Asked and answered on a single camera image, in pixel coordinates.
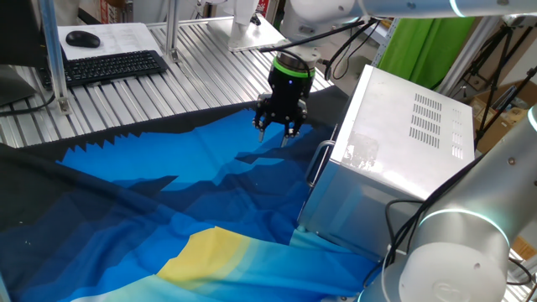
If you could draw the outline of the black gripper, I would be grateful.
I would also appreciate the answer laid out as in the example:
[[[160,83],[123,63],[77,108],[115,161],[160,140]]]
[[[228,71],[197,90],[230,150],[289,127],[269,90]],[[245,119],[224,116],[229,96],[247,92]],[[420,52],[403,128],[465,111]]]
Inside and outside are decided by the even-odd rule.
[[[253,126],[259,131],[261,143],[271,122],[284,124],[280,146],[300,135],[300,128],[308,116],[306,100],[309,98],[315,72],[298,72],[283,66],[273,66],[268,76],[271,94],[258,96]]]

